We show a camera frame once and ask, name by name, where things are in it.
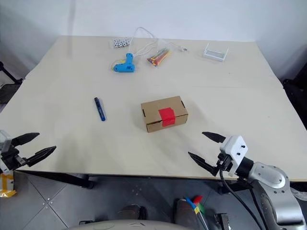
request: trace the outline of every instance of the yellow object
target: yellow object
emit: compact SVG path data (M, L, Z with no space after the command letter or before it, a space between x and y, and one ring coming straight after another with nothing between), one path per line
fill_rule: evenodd
M197 215L200 212L200 209L198 207L194 208L194 212Z
M16 191L14 188L14 177L13 171L10 171L10 174L4 175L3 173L0 175L0 197L11 197Z
M126 60L116 60L115 62L113 62L112 66L111 66L111 69L114 70L114 64L118 62L119 64L124 64L126 62Z

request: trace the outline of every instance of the blue marker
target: blue marker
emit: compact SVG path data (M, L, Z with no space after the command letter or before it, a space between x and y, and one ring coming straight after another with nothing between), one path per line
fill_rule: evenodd
M95 103L96 103L96 106L97 106L97 109L98 109L98 113L100 115L101 120L105 121L106 118L105 118L104 112L102 111L102 107L101 107L99 99L97 97L95 97L94 100L95 100Z

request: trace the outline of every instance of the glue gun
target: glue gun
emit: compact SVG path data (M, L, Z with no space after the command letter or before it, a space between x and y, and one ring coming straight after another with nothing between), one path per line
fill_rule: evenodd
M113 70L115 72L134 72L133 54L126 54L126 62L122 64L117 64L114 66Z

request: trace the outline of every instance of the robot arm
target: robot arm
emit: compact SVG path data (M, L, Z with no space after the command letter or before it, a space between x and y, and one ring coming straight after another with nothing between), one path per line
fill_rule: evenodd
M52 146L40 150L30 158L21 158L18 155L19 150L15 147L30 142L38 135L39 133L27 133L11 138L4 130L0 130L0 174L6 175L10 170L18 169L26 164L31 167L48 157L56 149L56 146Z
M287 175L275 166L254 163L245 157L247 145L241 136L225 138L219 134L203 132L211 140L222 143L217 166L211 166L193 153L189 155L202 168L216 176L221 171L234 174L251 184L260 196L262 211L270 230L305 230L306 222L299 203L290 191Z

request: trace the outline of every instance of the table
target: table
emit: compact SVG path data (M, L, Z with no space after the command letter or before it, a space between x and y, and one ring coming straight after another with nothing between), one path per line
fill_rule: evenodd
M110 37L62 36L27 75L0 114L15 137L41 135L20 148L30 157L56 145L47 159L23 170L111 175L213 178L189 157L215 165L219 144L202 131L242 135L253 161L282 168L292 181L307 180L307 132L254 42L210 41L229 48L225 62L202 57L209 41L171 40L173 51L157 68L136 58L135 73L116 73ZM132 50L150 39L135 39ZM140 104L180 95L184 125L147 133ZM101 122L94 97L102 99Z

